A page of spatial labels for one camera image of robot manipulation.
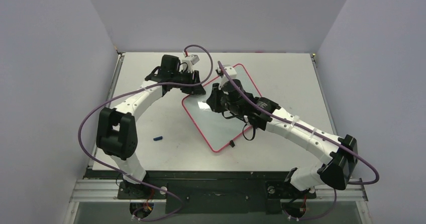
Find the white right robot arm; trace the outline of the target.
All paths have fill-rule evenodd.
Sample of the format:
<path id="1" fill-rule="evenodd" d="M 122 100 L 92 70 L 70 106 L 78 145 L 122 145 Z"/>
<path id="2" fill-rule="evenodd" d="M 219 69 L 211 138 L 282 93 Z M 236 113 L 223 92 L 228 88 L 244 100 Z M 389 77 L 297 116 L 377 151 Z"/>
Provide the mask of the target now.
<path id="1" fill-rule="evenodd" d="M 297 197 L 303 191 L 325 184 L 336 190 L 345 190 L 358 162 L 348 153 L 357 152 L 356 139 L 344 138 L 318 130 L 297 116 L 291 115 L 279 104 L 265 97 L 255 97 L 242 91 L 241 82 L 223 85 L 215 83 L 206 103 L 216 113 L 230 112 L 229 119 L 237 118 L 254 130 L 261 129 L 284 137 L 319 159 L 306 168 L 293 168 L 283 184 L 284 193 Z"/>

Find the blue marker cap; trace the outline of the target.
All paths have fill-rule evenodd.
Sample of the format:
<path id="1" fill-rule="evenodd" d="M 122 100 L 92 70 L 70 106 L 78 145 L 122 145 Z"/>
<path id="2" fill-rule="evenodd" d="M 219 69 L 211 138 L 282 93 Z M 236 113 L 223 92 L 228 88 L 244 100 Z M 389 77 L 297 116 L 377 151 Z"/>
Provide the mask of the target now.
<path id="1" fill-rule="evenodd" d="M 160 141 L 160 140 L 162 140 L 162 139 L 163 139 L 163 137 L 162 137 L 162 136 L 158 136 L 158 137 L 153 138 L 153 140 L 154 140 L 154 141 Z"/>

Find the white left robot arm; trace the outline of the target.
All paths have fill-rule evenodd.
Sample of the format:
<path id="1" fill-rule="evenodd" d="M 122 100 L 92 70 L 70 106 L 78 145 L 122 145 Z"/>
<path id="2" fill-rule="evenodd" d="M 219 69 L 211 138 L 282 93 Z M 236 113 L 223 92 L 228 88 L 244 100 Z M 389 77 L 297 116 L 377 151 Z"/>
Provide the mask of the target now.
<path id="1" fill-rule="evenodd" d="M 147 172 L 135 153 L 138 145 L 136 122 L 148 107 L 173 88 L 189 95 L 204 95 L 199 71 L 193 68 L 198 61 L 197 55 L 186 55 L 183 59 L 163 55 L 161 64 L 145 77 L 138 93 L 99 113 L 96 146 L 124 172 L 125 185 L 138 199 L 148 196 L 150 185 L 146 182 Z"/>

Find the pink framed whiteboard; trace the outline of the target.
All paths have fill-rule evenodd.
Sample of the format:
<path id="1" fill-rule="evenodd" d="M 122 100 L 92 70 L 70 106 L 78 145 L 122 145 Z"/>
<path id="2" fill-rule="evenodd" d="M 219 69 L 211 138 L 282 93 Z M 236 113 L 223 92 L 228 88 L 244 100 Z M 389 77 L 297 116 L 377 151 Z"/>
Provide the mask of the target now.
<path id="1" fill-rule="evenodd" d="M 246 126 L 243 121 L 237 118 L 226 120 L 221 113 L 211 111 L 206 103 L 211 94 L 212 85 L 220 81 L 220 77 L 216 76 L 203 85 L 206 90 L 205 95 L 188 95 L 181 102 L 189 118 L 215 153 L 228 146 L 230 141 L 235 142 L 243 135 L 252 137 L 252 128 Z"/>

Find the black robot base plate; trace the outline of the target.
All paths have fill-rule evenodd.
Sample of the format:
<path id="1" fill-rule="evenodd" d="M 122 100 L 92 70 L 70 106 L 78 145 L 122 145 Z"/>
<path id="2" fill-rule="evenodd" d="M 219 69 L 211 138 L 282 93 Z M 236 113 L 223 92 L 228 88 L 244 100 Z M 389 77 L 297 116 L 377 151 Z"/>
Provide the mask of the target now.
<path id="1" fill-rule="evenodd" d="M 148 171 L 149 187 L 130 184 L 114 170 L 87 169 L 85 179 L 113 180 L 115 199 L 130 201 L 130 212 L 143 218 L 154 206 L 181 214 L 235 214 L 265 212 L 293 216 L 304 214 L 306 201 L 316 199 L 314 190 L 299 191 L 289 183 L 289 172 Z"/>

